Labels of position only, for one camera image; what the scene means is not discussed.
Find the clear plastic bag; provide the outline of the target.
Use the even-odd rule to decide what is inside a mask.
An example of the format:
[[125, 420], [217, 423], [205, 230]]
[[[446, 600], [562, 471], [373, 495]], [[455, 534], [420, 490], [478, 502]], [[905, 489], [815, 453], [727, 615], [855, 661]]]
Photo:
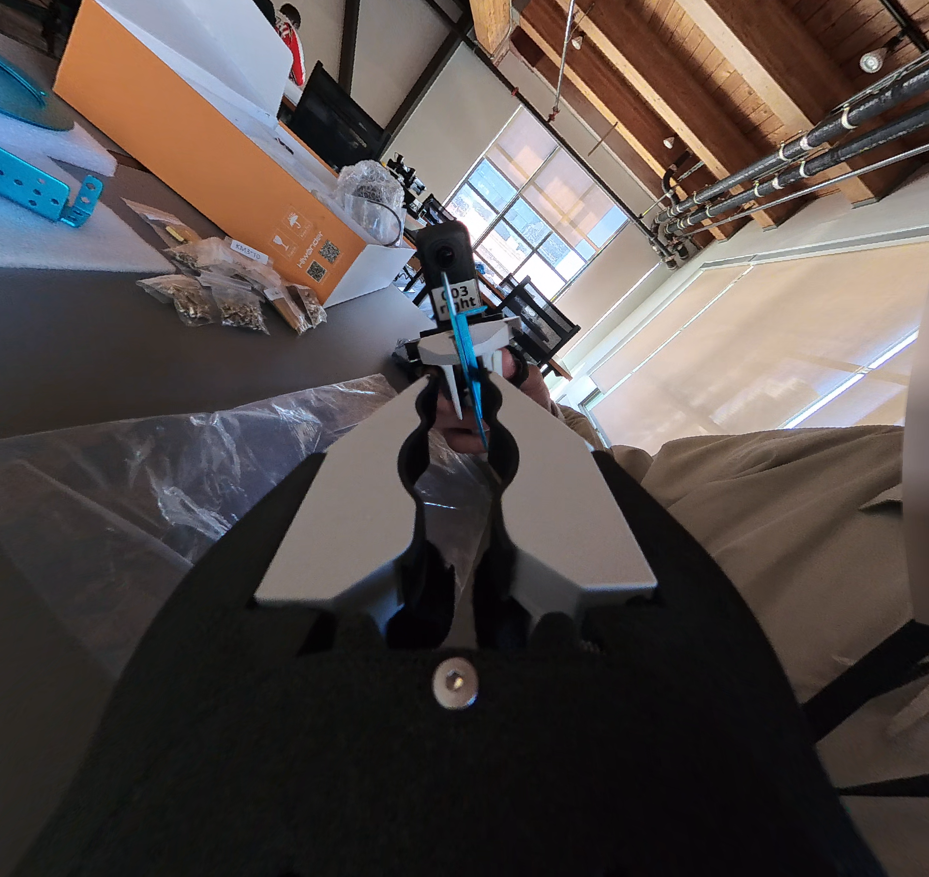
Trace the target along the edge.
[[397, 394], [375, 374], [4, 440], [2, 555], [110, 688], [192, 565], [309, 454]]

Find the black ceiling pipes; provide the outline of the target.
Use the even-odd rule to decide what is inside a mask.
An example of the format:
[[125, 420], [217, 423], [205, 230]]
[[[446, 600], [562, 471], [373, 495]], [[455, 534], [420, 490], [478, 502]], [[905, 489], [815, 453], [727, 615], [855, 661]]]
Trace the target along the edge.
[[882, 120], [885, 114], [925, 94], [927, 87], [927, 54], [923, 54], [853, 95], [813, 128], [784, 141], [773, 153], [682, 201], [670, 203], [656, 215], [647, 233], [652, 250], [665, 264], [674, 266], [685, 256], [685, 243], [698, 233], [771, 211], [808, 193], [861, 178], [926, 151], [926, 145], [912, 148], [825, 178], [841, 164], [850, 164], [861, 155], [927, 128], [927, 104], [893, 121]]

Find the person's right hand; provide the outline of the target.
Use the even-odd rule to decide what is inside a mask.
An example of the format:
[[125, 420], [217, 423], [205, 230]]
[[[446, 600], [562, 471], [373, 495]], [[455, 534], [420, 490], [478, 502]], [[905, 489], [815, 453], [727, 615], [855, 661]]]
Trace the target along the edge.
[[[519, 384], [521, 392], [543, 407], [546, 412], [558, 418], [558, 408], [551, 400], [540, 368], [530, 364], [526, 371], [525, 377]], [[453, 403], [442, 392], [436, 401], [433, 429], [456, 453], [481, 454], [484, 452], [484, 444], [479, 436], [479, 428], [473, 412], [463, 410], [463, 418], [459, 419]]]

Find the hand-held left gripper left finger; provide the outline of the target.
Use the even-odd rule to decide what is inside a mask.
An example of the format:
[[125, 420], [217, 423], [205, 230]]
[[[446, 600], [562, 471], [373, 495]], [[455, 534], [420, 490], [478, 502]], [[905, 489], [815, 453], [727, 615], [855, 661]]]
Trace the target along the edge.
[[403, 442], [421, 425], [421, 378], [334, 442], [255, 591], [262, 606], [370, 615], [401, 608], [396, 561], [414, 538], [415, 502], [401, 480]]

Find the long blue perforated bracket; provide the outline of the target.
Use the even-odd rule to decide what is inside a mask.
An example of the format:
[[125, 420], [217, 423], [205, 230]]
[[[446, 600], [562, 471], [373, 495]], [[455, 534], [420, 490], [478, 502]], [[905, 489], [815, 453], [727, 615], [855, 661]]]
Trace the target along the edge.
[[74, 193], [64, 181], [1, 150], [1, 196], [48, 221], [81, 228], [93, 214], [103, 189], [100, 178], [88, 175]]

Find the person's beige jacket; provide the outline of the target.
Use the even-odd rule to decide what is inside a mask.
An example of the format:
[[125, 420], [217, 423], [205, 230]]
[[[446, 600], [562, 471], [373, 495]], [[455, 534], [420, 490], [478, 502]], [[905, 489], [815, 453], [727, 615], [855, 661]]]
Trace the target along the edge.
[[[801, 703], [913, 618], [903, 523], [904, 429], [775, 430], [610, 454], [714, 558]], [[818, 747], [838, 788], [927, 778], [927, 655]], [[888, 875], [928, 874], [927, 796], [848, 795]]]

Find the gridded window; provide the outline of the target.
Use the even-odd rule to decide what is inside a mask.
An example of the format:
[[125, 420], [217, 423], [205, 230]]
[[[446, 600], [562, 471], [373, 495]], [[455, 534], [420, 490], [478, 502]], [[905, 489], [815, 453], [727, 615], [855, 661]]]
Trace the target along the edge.
[[469, 229], [475, 258], [495, 283], [528, 278], [549, 299], [566, 291], [628, 216], [563, 149], [520, 186], [485, 157], [447, 203]]

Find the pile of screw bags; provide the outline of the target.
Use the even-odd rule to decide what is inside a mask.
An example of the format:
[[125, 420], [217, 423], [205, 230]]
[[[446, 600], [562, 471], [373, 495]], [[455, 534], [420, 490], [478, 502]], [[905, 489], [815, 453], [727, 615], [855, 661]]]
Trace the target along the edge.
[[237, 240], [203, 238], [167, 212], [124, 202], [164, 240], [166, 257], [175, 268], [136, 284], [172, 305], [185, 325], [219, 324], [267, 335], [266, 307], [299, 336], [326, 323], [315, 291], [286, 283], [263, 253]]

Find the black chair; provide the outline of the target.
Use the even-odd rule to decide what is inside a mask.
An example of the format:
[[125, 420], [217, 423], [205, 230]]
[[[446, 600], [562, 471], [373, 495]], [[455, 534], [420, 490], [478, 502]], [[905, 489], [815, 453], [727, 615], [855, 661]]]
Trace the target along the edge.
[[502, 298], [498, 311], [517, 321], [515, 340], [527, 360], [540, 368], [540, 372], [557, 372], [570, 380], [555, 362], [555, 355], [578, 335], [581, 326], [575, 325], [526, 276], [521, 281], [507, 275], [499, 284]]

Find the person's right forearm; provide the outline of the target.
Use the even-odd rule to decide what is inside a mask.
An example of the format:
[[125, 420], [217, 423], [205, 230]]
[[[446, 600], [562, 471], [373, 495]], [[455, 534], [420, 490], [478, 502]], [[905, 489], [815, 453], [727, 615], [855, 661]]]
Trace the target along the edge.
[[647, 452], [628, 445], [607, 444], [599, 437], [590, 420], [572, 407], [549, 402], [550, 412], [569, 429], [578, 434], [592, 451], [609, 453], [621, 467], [635, 480], [641, 482], [652, 465], [652, 456]]

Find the orange white cardboard box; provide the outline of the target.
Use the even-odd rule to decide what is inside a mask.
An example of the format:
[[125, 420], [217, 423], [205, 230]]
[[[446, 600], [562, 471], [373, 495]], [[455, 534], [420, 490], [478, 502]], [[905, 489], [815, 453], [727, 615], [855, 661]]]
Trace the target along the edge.
[[277, 118], [290, 57], [252, 0], [82, 0], [54, 89], [233, 240], [325, 307], [389, 286], [335, 174]]

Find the black monitor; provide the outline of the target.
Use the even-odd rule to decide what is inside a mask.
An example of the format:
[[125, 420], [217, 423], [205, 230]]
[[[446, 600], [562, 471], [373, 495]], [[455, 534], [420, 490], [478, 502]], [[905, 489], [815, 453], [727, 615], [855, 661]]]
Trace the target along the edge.
[[317, 61], [289, 128], [328, 166], [339, 171], [379, 159], [384, 129], [358, 105]]

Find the grey desk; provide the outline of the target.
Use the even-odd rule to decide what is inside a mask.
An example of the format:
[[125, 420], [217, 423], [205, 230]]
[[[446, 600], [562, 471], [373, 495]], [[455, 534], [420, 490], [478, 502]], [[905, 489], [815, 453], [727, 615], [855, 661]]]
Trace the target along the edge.
[[[123, 195], [212, 230], [152, 174], [121, 165], [103, 203], [147, 244], [154, 235]], [[278, 318], [268, 336], [189, 327], [136, 285], [147, 276], [2, 267], [2, 441], [233, 409], [375, 374], [400, 389], [404, 378], [389, 355], [426, 327], [393, 285], [337, 305], [303, 337]], [[88, 670], [2, 555], [2, 875], [60, 801], [115, 685], [105, 688]]]

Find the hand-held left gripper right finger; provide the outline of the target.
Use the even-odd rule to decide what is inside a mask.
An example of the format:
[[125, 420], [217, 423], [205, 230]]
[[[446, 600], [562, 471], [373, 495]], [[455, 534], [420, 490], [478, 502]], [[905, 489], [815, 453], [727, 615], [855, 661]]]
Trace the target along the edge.
[[513, 476], [504, 477], [503, 527], [515, 546], [511, 596], [533, 618], [651, 597], [657, 580], [585, 441], [499, 374], [501, 405], [493, 439], [516, 446]]

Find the blue round metal plate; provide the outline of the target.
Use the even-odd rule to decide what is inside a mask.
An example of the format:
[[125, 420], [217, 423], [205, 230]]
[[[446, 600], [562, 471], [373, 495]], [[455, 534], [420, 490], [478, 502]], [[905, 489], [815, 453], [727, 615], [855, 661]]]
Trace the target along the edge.
[[443, 365], [442, 371], [446, 375], [447, 392], [452, 406], [460, 420], [464, 418], [462, 407], [462, 393], [464, 392], [467, 399], [470, 399], [471, 409], [482, 443], [482, 452], [488, 451], [489, 443], [484, 430], [482, 418], [482, 400], [481, 400], [481, 383], [479, 381], [479, 361], [476, 354], [472, 337], [470, 335], [469, 325], [470, 317], [477, 316], [486, 311], [486, 308], [467, 307], [463, 310], [458, 308], [458, 298], [453, 294], [453, 290], [464, 290], [462, 284], [453, 287], [446, 274], [442, 274], [442, 295], [445, 299], [446, 309], [449, 314], [451, 337], [456, 350], [457, 361], [451, 365]]

